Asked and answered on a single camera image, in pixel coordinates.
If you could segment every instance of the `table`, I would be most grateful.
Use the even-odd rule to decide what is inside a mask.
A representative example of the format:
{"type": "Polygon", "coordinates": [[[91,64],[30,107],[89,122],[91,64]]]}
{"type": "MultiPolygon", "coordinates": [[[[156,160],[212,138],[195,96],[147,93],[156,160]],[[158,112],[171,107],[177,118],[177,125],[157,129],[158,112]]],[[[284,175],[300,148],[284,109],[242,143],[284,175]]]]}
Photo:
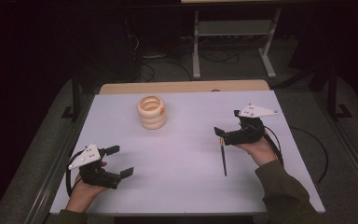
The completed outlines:
{"type": "MultiPolygon", "coordinates": [[[[262,80],[103,86],[75,152],[91,143],[120,145],[118,154],[105,159],[106,170],[117,174],[133,166],[134,175],[98,197],[89,212],[117,217],[266,212],[261,200],[264,192],[254,173],[257,166],[246,153],[229,146],[224,176],[219,138],[213,132],[213,126],[238,130],[233,110],[247,103],[279,111],[278,116],[262,120],[279,137],[287,172],[304,185],[315,209],[324,212],[278,100],[262,80]],[[137,101],[148,94],[157,94],[166,103],[167,123],[158,130],[143,128],[135,111],[137,101]]],[[[58,213],[67,200],[62,181],[50,212],[58,213]]]]}

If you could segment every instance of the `wire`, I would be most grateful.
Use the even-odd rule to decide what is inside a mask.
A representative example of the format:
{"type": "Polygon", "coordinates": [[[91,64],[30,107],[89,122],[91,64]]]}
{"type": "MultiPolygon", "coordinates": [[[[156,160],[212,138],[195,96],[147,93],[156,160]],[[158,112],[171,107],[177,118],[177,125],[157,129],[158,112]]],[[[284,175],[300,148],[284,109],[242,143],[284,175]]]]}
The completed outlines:
{"type": "Polygon", "coordinates": [[[74,186],[72,187],[72,190],[71,191],[73,191],[74,190],[74,188],[76,187],[76,185],[80,182],[80,180],[82,180],[82,178],[80,177],[80,179],[78,179],[76,182],[75,182],[75,184],[74,184],[74,186]]]}
{"type": "Polygon", "coordinates": [[[71,170],[69,169],[69,165],[72,164],[72,162],[75,160],[75,158],[80,155],[83,152],[83,150],[78,151],[72,158],[69,160],[69,164],[66,166],[66,172],[65,172],[65,182],[66,182],[66,192],[68,193],[68,196],[71,196],[72,194],[72,187],[71,187],[71,170]]]}
{"type": "Polygon", "coordinates": [[[141,77],[145,80],[145,82],[150,82],[151,80],[156,81],[155,80],[155,70],[153,67],[151,67],[150,65],[141,63],[141,72],[139,73],[139,82],[141,82],[141,77]],[[143,66],[149,68],[151,70],[151,73],[147,73],[143,66]],[[150,78],[145,77],[142,72],[144,72],[146,75],[150,76],[150,78]]]}
{"type": "Polygon", "coordinates": [[[160,59],[167,57],[167,54],[155,54],[155,55],[145,55],[143,56],[144,59],[160,59]]]}
{"type": "Polygon", "coordinates": [[[190,81],[192,80],[192,77],[190,75],[190,73],[187,71],[187,69],[185,67],[183,67],[181,64],[179,63],[174,63],[174,62],[150,62],[150,63],[147,63],[147,64],[151,64],[151,63],[170,63],[170,64],[174,64],[176,66],[179,66],[181,68],[183,68],[183,70],[185,70],[186,74],[188,75],[188,78],[190,79],[190,81]]]}
{"type": "Polygon", "coordinates": [[[275,139],[277,140],[277,143],[278,143],[278,149],[281,151],[281,143],[279,142],[279,139],[277,137],[277,135],[275,134],[275,132],[273,132],[269,127],[267,126],[264,126],[264,128],[268,129],[275,137],[275,139]]]}
{"type": "Polygon", "coordinates": [[[264,126],[264,128],[268,129],[274,136],[275,139],[277,140],[278,143],[278,147],[275,146],[274,142],[272,141],[272,139],[269,137],[268,134],[265,134],[264,137],[266,138],[266,140],[269,142],[269,144],[272,146],[272,149],[274,150],[275,154],[277,155],[278,161],[281,162],[281,165],[284,166],[283,164],[283,156],[282,156],[282,150],[281,150],[281,144],[279,142],[279,139],[277,137],[277,135],[275,134],[275,132],[273,132],[269,127],[264,126]]]}
{"type": "Polygon", "coordinates": [[[224,59],[220,59],[218,57],[216,57],[215,55],[213,55],[212,53],[207,53],[205,51],[200,51],[199,55],[205,59],[206,61],[210,61],[210,62],[215,62],[215,63],[225,63],[225,64],[234,64],[234,63],[238,63],[240,61],[240,57],[241,54],[246,51],[251,45],[253,45],[257,40],[261,39],[260,36],[255,37],[255,39],[253,39],[252,41],[250,41],[243,49],[241,49],[238,52],[232,51],[234,52],[232,55],[229,53],[229,50],[227,49],[226,44],[220,40],[220,44],[225,48],[225,50],[222,50],[221,52],[224,52],[225,54],[227,54],[227,57],[224,59]],[[234,62],[229,62],[229,60],[236,58],[236,60],[234,62]]]}
{"type": "Polygon", "coordinates": [[[133,48],[133,50],[130,50],[130,54],[132,54],[133,56],[135,56],[136,54],[136,50],[138,49],[139,47],[139,39],[138,37],[136,37],[136,35],[128,35],[128,37],[132,37],[136,40],[136,44],[135,44],[135,47],[133,48]]]}
{"type": "Polygon", "coordinates": [[[293,129],[293,130],[300,131],[302,133],[306,133],[309,136],[311,136],[313,139],[315,139],[319,143],[319,145],[321,146],[322,150],[324,151],[324,156],[325,156],[325,159],[326,159],[325,164],[324,164],[324,171],[323,171],[323,173],[321,174],[321,176],[319,177],[319,179],[317,181],[317,183],[320,184],[322,182],[322,180],[324,179],[324,176],[327,173],[328,163],[329,163],[328,153],[327,153],[327,150],[326,150],[324,144],[315,135],[313,135],[312,133],[309,133],[309,132],[307,132],[305,130],[302,130],[302,129],[299,129],[299,128],[296,128],[296,127],[292,127],[292,126],[290,126],[290,128],[293,129]]]}
{"type": "Polygon", "coordinates": [[[181,41],[183,42],[183,44],[186,44],[185,46],[182,47],[184,49],[194,46],[194,37],[193,36],[182,36],[181,41]]]}

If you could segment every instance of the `sleeve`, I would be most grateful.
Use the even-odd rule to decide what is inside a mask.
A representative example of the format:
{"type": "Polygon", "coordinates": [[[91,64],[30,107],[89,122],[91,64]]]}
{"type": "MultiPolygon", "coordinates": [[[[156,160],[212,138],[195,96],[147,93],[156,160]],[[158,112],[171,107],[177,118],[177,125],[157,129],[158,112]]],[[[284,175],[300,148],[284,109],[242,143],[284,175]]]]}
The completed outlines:
{"type": "Polygon", "coordinates": [[[326,223],[310,204],[308,192],[279,161],[264,164],[255,172],[263,185],[263,202],[272,223],[326,223]]]}
{"type": "Polygon", "coordinates": [[[58,216],[57,224],[86,224],[87,215],[68,210],[61,210],[58,216]]]}

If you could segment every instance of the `white metal frame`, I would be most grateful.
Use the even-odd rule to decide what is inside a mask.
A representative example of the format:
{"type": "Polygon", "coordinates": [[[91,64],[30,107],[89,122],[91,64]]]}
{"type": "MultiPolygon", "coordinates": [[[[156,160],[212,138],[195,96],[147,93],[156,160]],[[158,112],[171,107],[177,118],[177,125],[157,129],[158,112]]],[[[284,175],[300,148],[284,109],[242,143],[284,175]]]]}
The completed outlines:
{"type": "Polygon", "coordinates": [[[275,29],[278,25],[280,14],[281,9],[277,8],[272,20],[227,21],[227,23],[225,23],[227,25],[234,23],[234,26],[230,27],[233,29],[230,32],[225,25],[222,25],[222,22],[224,21],[199,21],[199,12],[196,11],[194,19],[193,78],[200,79],[199,36],[212,35],[266,35],[267,42],[264,48],[260,48],[258,51],[264,67],[266,68],[268,77],[275,78],[276,74],[269,61],[268,53],[272,38],[275,34],[275,29]]]}

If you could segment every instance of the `human hand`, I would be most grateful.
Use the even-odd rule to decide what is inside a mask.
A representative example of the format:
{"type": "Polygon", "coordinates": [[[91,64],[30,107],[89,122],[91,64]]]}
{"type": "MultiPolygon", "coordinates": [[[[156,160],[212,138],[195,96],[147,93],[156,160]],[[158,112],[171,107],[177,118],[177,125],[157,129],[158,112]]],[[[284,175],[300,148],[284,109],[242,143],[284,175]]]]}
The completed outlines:
{"type": "Polygon", "coordinates": [[[94,199],[108,188],[100,186],[92,186],[86,184],[81,180],[80,175],[77,175],[75,186],[72,189],[71,198],[65,207],[65,210],[84,213],[90,207],[94,199]]]}
{"type": "Polygon", "coordinates": [[[245,150],[252,156],[258,166],[277,160],[271,145],[264,137],[262,137],[258,142],[252,144],[239,144],[235,147],[245,150]]]}

